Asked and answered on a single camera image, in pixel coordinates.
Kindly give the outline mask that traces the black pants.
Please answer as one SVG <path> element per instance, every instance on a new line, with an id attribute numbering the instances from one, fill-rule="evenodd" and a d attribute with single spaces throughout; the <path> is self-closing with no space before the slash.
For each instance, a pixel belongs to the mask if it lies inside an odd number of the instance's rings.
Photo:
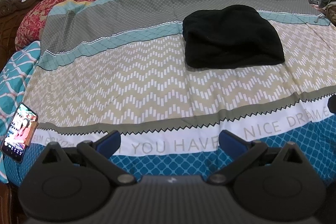
<path id="1" fill-rule="evenodd" d="M 276 29 L 246 5 L 193 12 L 182 27 L 185 61 L 195 69 L 236 69 L 285 61 Z"/>

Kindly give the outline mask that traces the patterned bedsheet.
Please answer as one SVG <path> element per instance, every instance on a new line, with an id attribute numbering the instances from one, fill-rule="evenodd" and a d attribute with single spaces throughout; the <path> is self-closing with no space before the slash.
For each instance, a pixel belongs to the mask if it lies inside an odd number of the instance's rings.
<path id="1" fill-rule="evenodd" d="M 285 61 L 195 69 L 183 20 L 199 10 L 254 8 L 276 29 Z M 1 182 L 20 184 L 41 151 L 121 134 L 112 162 L 134 174 L 201 174 L 230 163 L 229 130 L 245 141 L 299 145 L 335 180 L 335 26 L 308 0 L 67 0 L 47 15 L 22 103 L 38 127 L 22 162 L 1 156 Z"/>

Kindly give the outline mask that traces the smartphone with lit screen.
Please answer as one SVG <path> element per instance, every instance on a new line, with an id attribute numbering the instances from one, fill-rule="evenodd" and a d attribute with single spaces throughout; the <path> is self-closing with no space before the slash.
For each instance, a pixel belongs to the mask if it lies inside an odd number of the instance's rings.
<path id="1" fill-rule="evenodd" d="M 20 103 L 7 128 L 1 151 L 16 162 L 22 162 L 38 125 L 38 115 L 24 103 Z"/>

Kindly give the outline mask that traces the teal white patterned pillow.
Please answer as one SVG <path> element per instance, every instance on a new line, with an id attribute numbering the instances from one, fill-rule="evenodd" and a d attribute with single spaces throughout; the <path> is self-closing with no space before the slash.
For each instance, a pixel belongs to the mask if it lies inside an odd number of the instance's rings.
<path id="1" fill-rule="evenodd" d="M 36 40 L 15 52 L 1 71 L 1 141 L 41 55 L 41 42 Z"/>

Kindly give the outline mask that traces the carved wooden headboard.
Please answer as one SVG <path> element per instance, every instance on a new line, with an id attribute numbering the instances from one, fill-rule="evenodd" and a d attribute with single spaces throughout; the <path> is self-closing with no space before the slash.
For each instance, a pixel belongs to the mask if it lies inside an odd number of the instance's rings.
<path id="1" fill-rule="evenodd" d="M 43 0 L 1 0 L 0 1 L 0 69 L 5 67 L 16 52 L 15 38 L 17 30 L 26 16 L 38 3 Z"/>

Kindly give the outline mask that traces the crumpled olive patterned cloth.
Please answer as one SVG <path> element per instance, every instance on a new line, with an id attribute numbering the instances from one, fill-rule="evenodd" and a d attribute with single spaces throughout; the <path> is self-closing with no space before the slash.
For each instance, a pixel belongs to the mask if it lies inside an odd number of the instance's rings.
<path id="1" fill-rule="evenodd" d="M 318 8 L 336 26 L 336 0 L 319 0 Z"/>

